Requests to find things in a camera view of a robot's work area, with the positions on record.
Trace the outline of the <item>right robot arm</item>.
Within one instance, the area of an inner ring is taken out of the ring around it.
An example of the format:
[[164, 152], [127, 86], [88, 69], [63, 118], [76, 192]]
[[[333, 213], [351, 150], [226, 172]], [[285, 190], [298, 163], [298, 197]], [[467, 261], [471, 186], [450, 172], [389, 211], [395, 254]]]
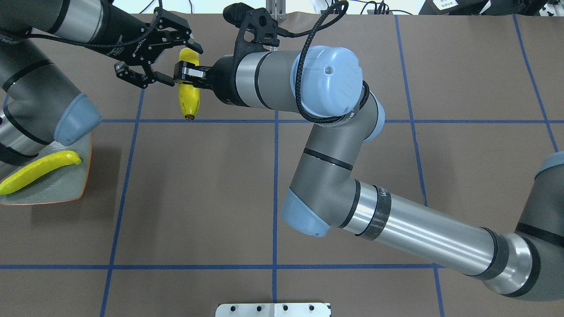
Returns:
[[214, 66], [184, 48], [174, 70], [184, 110], [209, 89], [233, 106], [298, 113], [314, 124], [281, 210], [284, 222], [310, 236], [336, 227], [480, 280], [491, 291], [526, 301], [563, 299], [563, 152], [551, 154], [513, 233], [459, 221], [386, 188], [351, 176], [363, 143], [381, 132], [382, 104], [346, 48], [307, 53], [227, 55]]

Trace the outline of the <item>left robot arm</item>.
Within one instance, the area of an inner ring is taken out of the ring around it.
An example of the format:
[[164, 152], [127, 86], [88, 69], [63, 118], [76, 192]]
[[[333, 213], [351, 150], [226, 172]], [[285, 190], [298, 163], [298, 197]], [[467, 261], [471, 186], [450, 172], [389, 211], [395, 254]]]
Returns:
[[170, 76], [152, 70], [169, 48], [203, 53], [187, 20], [155, 8], [145, 23], [111, 0], [3, 0], [1, 88], [12, 101], [1, 110], [1, 178], [51, 143], [70, 146], [101, 122], [86, 94], [44, 54], [33, 39], [88, 48], [116, 60], [115, 74], [139, 88]]

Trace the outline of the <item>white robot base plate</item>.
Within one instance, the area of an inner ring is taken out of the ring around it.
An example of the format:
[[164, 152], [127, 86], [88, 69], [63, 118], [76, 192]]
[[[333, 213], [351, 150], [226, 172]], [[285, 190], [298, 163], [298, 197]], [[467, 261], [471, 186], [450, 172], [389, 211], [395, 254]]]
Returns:
[[215, 311], [216, 317], [331, 317], [329, 303], [226, 303]]

